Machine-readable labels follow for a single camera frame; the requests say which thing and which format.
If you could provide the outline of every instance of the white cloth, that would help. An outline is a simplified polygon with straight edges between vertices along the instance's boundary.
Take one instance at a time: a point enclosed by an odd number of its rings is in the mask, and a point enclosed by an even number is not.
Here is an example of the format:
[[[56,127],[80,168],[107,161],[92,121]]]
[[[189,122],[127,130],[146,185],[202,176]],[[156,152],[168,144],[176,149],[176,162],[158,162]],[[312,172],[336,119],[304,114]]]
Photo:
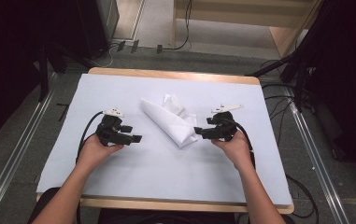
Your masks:
[[[183,103],[176,95],[167,94],[164,97],[164,106],[142,98],[141,107],[178,147],[185,147],[197,141],[197,134],[194,131],[196,116],[185,114]]]

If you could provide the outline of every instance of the person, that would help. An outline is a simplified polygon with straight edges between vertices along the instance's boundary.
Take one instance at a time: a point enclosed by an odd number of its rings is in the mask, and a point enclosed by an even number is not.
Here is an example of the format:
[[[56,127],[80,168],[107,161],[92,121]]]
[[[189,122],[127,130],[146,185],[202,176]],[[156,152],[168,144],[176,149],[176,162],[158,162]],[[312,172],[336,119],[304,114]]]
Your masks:
[[[251,164],[245,135],[237,131],[231,141],[212,140],[212,144],[224,151],[239,172],[247,199],[250,223],[285,223]],[[77,165],[33,223],[73,223],[87,179],[107,157],[122,148],[122,145],[104,147],[96,134],[90,136],[81,150]]]

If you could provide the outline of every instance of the table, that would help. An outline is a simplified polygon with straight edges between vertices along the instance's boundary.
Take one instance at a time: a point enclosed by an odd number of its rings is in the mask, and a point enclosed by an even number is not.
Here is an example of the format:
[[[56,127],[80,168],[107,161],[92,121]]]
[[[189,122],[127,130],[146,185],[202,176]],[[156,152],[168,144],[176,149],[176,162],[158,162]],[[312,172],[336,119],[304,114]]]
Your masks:
[[[174,0],[176,19],[185,19],[189,0]],[[191,20],[269,26],[279,55],[285,57],[317,15],[321,0],[192,0]]]

